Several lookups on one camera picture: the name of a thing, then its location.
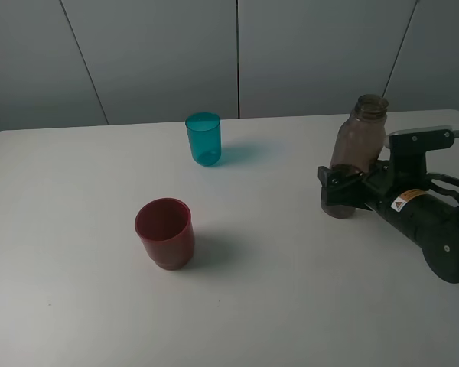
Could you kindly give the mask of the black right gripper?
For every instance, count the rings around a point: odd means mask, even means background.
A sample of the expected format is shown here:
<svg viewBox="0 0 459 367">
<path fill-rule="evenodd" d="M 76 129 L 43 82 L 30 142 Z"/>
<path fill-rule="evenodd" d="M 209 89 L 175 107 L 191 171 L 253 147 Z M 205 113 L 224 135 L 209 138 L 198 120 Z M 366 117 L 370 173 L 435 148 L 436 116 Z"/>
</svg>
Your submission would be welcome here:
<svg viewBox="0 0 459 367">
<path fill-rule="evenodd" d="M 394 158 L 377 161 L 365 177 L 352 165 L 319 166 L 317 177 L 321 183 L 321 200 L 327 206 L 396 211 L 393 208 L 396 198 L 395 168 Z"/>
</svg>

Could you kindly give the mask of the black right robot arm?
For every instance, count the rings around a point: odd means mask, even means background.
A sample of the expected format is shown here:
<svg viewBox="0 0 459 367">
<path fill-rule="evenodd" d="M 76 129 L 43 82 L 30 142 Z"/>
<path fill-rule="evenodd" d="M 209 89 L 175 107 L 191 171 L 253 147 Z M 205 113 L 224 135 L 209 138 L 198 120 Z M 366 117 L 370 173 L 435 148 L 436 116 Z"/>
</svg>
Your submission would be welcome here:
<svg viewBox="0 0 459 367">
<path fill-rule="evenodd" d="M 355 174 L 320 166 L 318 179 L 324 204 L 377 213 L 422 250 L 441 280 L 459 284 L 459 193 L 434 185 L 425 172 L 398 171 L 393 161 Z"/>
</svg>

